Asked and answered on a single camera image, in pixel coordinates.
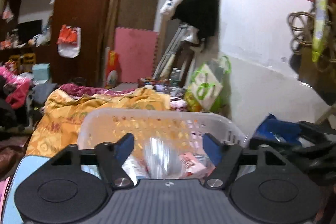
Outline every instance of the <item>clear plastic bag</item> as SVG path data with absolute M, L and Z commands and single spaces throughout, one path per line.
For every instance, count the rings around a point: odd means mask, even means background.
M 9 6 L 9 2 L 6 4 L 6 8 L 2 13 L 2 19 L 6 20 L 6 22 L 10 22 L 14 18 L 14 14 Z
M 158 138 L 150 138 L 144 146 L 144 159 L 152 179 L 178 179 L 182 163 L 178 152 Z

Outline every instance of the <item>pink blanket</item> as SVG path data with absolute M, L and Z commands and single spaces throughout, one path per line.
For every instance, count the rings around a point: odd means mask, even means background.
M 134 91 L 134 90 L 114 91 L 114 90 L 106 90 L 104 88 L 83 87 L 83 86 L 77 86 L 74 83 L 63 84 L 59 88 L 65 91 L 68 95 L 77 97 L 82 97 L 85 94 L 87 94 L 88 96 L 92 96 L 94 94 L 108 94 L 112 96 L 121 96 Z

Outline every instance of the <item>metal screw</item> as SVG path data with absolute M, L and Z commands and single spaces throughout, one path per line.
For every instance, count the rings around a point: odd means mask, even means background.
M 128 178 L 119 178 L 114 181 L 114 184 L 118 187 L 125 187 L 129 185 L 131 182 Z
M 211 188 L 217 188 L 223 185 L 223 182 L 220 179 L 210 179 L 207 181 L 207 184 Z

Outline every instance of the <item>maroon cloth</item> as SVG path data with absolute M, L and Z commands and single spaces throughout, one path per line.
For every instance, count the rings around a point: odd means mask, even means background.
M 29 138 L 27 135 L 11 136 L 0 141 L 0 180 L 14 175 L 20 160 L 25 156 Z
M 122 96 L 127 93 L 130 93 L 134 90 L 124 90 L 124 91 L 114 91 L 114 90 L 106 90 L 104 88 L 93 88 L 93 87 L 83 87 L 78 86 L 74 83 L 63 84 L 59 87 L 61 90 L 65 91 L 68 95 L 82 97 L 87 94 L 88 96 L 92 96 L 94 94 L 107 94 L 111 96 Z

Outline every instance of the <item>pile of clothes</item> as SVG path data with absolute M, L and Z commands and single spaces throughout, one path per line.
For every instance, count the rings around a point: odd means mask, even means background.
M 0 126 L 5 129 L 26 124 L 26 97 L 30 79 L 0 67 Z

